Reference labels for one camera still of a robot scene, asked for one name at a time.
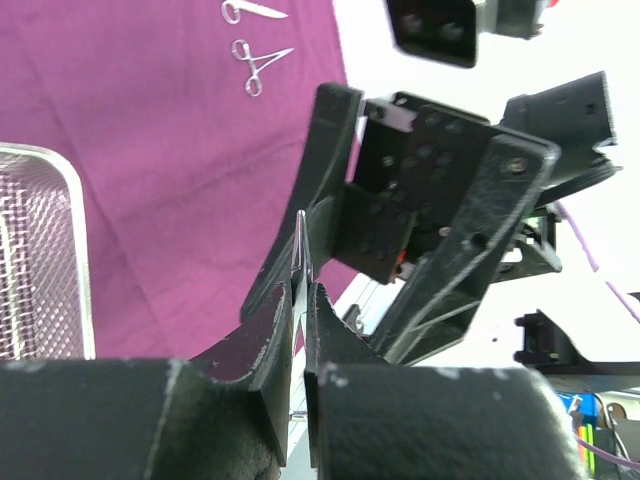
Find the metal tip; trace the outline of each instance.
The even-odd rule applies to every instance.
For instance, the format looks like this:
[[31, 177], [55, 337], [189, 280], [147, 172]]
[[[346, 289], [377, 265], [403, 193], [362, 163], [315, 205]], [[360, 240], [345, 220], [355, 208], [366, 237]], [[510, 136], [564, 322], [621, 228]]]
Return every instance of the metal tip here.
[[313, 280], [313, 262], [311, 261], [311, 245], [307, 230], [307, 215], [304, 210], [296, 213], [296, 230], [293, 237], [293, 255], [291, 258], [291, 274], [301, 272]]

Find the mesh basket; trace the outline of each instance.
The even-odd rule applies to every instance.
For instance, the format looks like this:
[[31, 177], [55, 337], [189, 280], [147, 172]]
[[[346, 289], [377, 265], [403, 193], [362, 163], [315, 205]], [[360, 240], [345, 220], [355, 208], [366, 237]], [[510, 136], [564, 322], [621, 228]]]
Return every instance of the mesh basket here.
[[55, 152], [0, 143], [0, 360], [94, 357], [80, 179]]

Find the screw hole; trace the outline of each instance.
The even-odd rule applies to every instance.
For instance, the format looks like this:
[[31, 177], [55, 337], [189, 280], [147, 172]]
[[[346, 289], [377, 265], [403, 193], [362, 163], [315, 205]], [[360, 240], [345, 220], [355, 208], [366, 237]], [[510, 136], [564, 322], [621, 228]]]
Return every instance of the screw hole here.
[[475, 233], [469, 242], [478, 250], [486, 250], [488, 244], [487, 237], [481, 233]]

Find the scissors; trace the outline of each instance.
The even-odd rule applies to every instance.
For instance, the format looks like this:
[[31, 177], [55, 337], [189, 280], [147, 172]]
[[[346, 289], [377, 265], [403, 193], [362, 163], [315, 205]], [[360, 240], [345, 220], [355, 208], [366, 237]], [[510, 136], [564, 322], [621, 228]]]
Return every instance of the scissors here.
[[291, 287], [293, 290], [293, 356], [296, 354], [296, 340], [302, 332], [307, 342], [307, 297], [309, 285], [313, 282], [313, 262], [304, 210], [296, 214], [296, 230], [293, 237], [291, 258]]
[[288, 15], [284, 12], [279, 12], [273, 8], [258, 5], [257, 3], [249, 2], [247, 0], [224, 0], [221, 6], [222, 18], [230, 25], [236, 25], [240, 22], [240, 11], [255, 13], [262, 17], [267, 18], [287, 18]]
[[[236, 40], [231, 44], [231, 53], [233, 56], [241, 62], [247, 62], [249, 64], [251, 76], [245, 82], [244, 89], [252, 97], [257, 97], [262, 93], [262, 80], [260, 80], [259, 76], [260, 72], [272, 63], [280, 60], [282, 57], [289, 55], [291, 52], [293, 52], [293, 48], [285, 48], [284, 50], [270, 53], [269, 55], [254, 57], [251, 55], [249, 44], [244, 40]], [[266, 62], [261, 66], [258, 66], [256, 62], [259, 60], [266, 60]]]

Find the scissor blade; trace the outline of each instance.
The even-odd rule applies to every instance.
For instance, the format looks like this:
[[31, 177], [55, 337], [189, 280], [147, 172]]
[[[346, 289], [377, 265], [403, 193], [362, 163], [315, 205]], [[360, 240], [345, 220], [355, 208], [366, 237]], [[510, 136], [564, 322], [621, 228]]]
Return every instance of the scissor blade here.
[[261, 17], [287, 18], [289, 16], [284, 12], [280, 12], [278, 10], [274, 10], [273, 8], [265, 7], [264, 5], [258, 5], [246, 0], [237, 0], [236, 7], [240, 10], [244, 10], [245, 12], [260, 15]]
[[313, 281], [313, 262], [311, 261], [311, 245], [307, 229], [307, 215], [304, 210], [296, 213], [296, 230], [293, 237], [293, 254], [291, 258], [291, 279], [294, 287], [298, 282]]

